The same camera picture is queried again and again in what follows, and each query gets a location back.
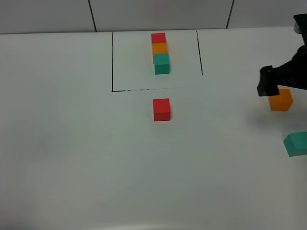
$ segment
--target red cube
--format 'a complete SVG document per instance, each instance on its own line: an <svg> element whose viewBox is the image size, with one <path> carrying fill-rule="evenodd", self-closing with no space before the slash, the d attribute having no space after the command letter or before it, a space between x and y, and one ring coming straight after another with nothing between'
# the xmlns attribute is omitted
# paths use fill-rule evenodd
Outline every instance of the red cube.
<svg viewBox="0 0 307 230"><path fill-rule="evenodd" d="M171 105L169 98L153 100L153 119L154 121L170 121Z"/></svg>
<svg viewBox="0 0 307 230"><path fill-rule="evenodd" d="M166 43L165 33L152 34L152 43Z"/></svg>

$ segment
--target white tabletop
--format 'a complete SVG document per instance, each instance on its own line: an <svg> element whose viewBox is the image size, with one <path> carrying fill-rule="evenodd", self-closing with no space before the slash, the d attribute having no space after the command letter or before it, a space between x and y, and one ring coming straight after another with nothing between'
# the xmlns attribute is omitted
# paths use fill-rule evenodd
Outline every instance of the white tabletop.
<svg viewBox="0 0 307 230"><path fill-rule="evenodd" d="M259 69L290 60L301 37L198 31L202 75L196 31L166 32L172 70L156 76L150 33L0 35L1 222L306 229L307 158L283 139L307 130L307 92L273 113L256 90ZM170 98L170 122L153 121L155 98Z"/></svg>

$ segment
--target stacked blocks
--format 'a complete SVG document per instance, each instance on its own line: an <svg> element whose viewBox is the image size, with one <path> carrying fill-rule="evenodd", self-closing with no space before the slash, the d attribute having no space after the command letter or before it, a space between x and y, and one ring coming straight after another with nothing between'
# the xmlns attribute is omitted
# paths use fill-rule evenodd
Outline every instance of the stacked blocks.
<svg viewBox="0 0 307 230"><path fill-rule="evenodd" d="M290 133L283 141L289 157L307 154L307 132Z"/></svg>
<svg viewBox="0 0 307 230"><path fill-rule="evenodd" d="M288 111L293 103L289 89L279 89L279 95L269 96L272 111Z"/></svg>
<svg viewBox="0 0 307 230"><path fill-rule="evenodd" d="M153 100L153 119L154 121L170 121L171 105L169 98Z"/></svg>
<svg viewBox="0 0 307 230"><path fill-rule="evenodd" d="M153 64L155 74L170 73L170 62L165 33L152 34Z"/></svg>

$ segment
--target teal cube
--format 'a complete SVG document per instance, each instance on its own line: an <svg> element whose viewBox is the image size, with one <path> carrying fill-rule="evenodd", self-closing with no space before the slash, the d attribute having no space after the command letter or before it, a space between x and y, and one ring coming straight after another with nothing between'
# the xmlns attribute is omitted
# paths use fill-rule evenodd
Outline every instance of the teal cube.
<svg viewBox="0 0 307 230"><path fill-rule="evenodd" d="M283 141L289 157L307 154L307 132L290 133Z"/></svg>
<svg viewBox="0 0 307 230"><path fill-rule="evenodd" d="M154 73L168 74L170 72L169 55L155 54L153 57L154 57Z"/></svg>

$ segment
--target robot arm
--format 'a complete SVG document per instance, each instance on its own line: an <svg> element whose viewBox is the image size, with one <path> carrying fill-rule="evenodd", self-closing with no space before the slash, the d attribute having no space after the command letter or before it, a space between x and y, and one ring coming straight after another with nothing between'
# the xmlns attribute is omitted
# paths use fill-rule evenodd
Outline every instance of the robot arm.
<svg viewBox="0 0 307 230"><path fill-rule="evenodd" d="M277 85L307 90L307 14L295 15L294 19L295 30L302 34L305 45L298 49L291 61L277 68L265 66L260 70L259 96L279 95Z"/></svg>

